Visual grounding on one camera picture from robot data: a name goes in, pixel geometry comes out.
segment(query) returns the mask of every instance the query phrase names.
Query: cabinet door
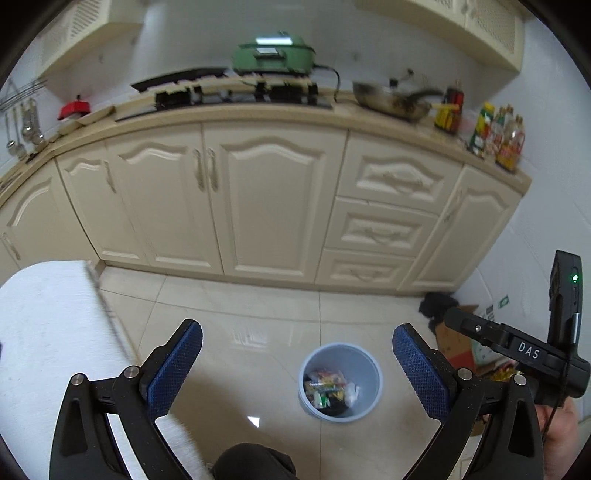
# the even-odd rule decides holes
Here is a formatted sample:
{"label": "cabinet door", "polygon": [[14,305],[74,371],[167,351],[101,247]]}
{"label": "cabinet door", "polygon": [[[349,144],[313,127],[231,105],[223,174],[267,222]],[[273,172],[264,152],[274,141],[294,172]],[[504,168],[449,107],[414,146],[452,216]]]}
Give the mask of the cabinet door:
{"label": "cabinet door", "polygon": [[346,132],[219,124],[204,137],[226,275],[313,282]]}
{"label": "cabinet door", "polygon": [[6,283],[10,277],[18,272],[18,265],[8,251],[9,246],[0,236],[0,287]]}
{"label": "cabinet door", "polygon": [[99,257],[147,265],[115,184],[104,143],[61,155],[57,165],[80,223]]}
{"label": "cabinet door", "polygon": [[153,267],[222,273],[200,125],[107,140],[113,181]]}
{"label": "cabinet door", "polygon": [[467,0],[410,0],[437,14],[440,17],[464,26]]}
{"label": "cabinet door", "polygon": [[524,25],[520,14],[498,0],[471,0],[466,29],[521,70]]}
{"label": "cabinet door", "polygon": [[489,251],[521,196],[471,167],[456,188],[401,291],[455,291]]}
{"label": "cabinet door", "polygon": [[4,244],[21,268],[48,260],[99,262],[53,160],[3,205],[0,229]]}

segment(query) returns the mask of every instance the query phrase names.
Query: stove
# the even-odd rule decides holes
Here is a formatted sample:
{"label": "stove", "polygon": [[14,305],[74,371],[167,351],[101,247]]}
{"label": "stove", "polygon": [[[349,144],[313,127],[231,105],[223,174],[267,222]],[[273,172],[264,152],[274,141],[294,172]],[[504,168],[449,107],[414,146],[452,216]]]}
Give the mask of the stove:
{"label": "stove", "polygon": [[311,108],[332,109],[330,100],[318,95],[318,85],[311,83],[304,88],[301,85],[268,86],[266,82],[257,82],[250,92],[233,92],[230,89],[220,89],[215,93],[203,93],[201,86],[185,88],[177,92],[160,92],[155,94],[153,105],[139,107],[136,111],[127,111],[124,116],[115,118],[120,122],[129,118],[136,118],[149,113],[209,105],[242,103],[265,103],[272,105],[303,105]]}

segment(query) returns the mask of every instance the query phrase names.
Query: trash can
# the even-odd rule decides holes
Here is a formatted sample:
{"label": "trash can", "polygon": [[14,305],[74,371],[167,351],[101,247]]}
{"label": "trash can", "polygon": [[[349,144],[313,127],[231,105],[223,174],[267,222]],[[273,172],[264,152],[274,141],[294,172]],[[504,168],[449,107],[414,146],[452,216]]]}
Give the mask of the trash can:
{"label": "trash can", "polygon": [[[359,386],[359,397],[344,413],[330,417],[314,408],[304,391],[304,377],[314,371],[342,372],[350,382]],[[384,378],[375,358],[363,348],[351,343],[328,343],[314,350],[300,368],[298,392],[306,413],[320,420],[347,423],[365,417],[377,405],[382,395]]]}

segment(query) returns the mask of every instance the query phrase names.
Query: black cable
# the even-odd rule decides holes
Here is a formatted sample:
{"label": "black cable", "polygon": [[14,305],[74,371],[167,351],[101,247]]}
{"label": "black cable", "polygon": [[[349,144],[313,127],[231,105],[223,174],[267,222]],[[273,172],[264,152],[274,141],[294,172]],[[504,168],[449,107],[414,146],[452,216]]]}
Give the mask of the black cable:
{"label": "black cable", "polygon": [[566,363],[564,364],[564,368],[562,369],[562,383],[560,386],[560,395],[558,396],[558,399],[556,400],[556,403],[554,404],[554,407],[552,408],[552,412],[550,413],[550,417],[548,417],[548,420],[546,421],[546,424],[544,425],[544,430],[542,432],[542,443],[545,443],[546,441],[546,435],[548,434],[548,430],[550,429],[550,424],[552,423],[552,420],[554,418],[554,415],[556,414],[556,410],[558,410],[558,406],[563,402],[564,399],[564,394],[566,393],[566,385],[567,385],[567,379],[569,377],[569,369],[570,369],[570,363],[571,360],[573,358],[573,353],[572,351],[569,352],[569,355],[566,359]]}
{"label": "black cable", "polygon": [[335,95],[334,95],[334,99],[335,99],[335,103],[337,103],[337,99],[336,96],[339,93],[340,90],[340,75],[339,72],[337,72],[333,67],[329,67],[328,65],[318,65],[316,63],[314,63],[314,68],[315,69],[322,69],[322,70],[330,70],[331,72],[334,72],[336,75],[336,88],[335,88]]}

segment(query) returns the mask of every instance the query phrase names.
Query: drawer handle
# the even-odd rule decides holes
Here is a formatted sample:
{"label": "drawer handle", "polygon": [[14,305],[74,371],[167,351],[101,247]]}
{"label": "drawer handle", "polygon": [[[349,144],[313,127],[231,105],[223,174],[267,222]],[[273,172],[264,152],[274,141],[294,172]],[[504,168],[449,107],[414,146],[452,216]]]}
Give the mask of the drawer handle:
{"label": "drawer handle", "polygon": [[386,180],[396,181],[398,183],[404,183],[411,187],[415,187],[416,189],[423,189],[425,188],[425,184],[423,183],[422,179],[417,180],[403,180],[399,179],[396,175],[394,175],[391,171],[386,171],[382,173],[382,177]]}
{"label": "drawer handle", "polygon": [[364,281],[364,282],[371,282],[371,281],[377,280],[379,277],[381,277],[381,273],[377,272],[377,271],[375,271],[371,275],[363,275],[362,273],[360,273],[357,270],[354,270],[353,268],[351,269],[351,275],[353,275],[354,277],[357,277],[358,279],[360,279],[361,281]]}
{"label": "drawer handle", "polygon": [[402,237],[402,234],[400,232],[379,233],[374,231],[372,228],[366,228],[365,235],[370,237],[374,242],[381,245],[386,245],[392,240],[397,240],[400,239],[400,237]]}

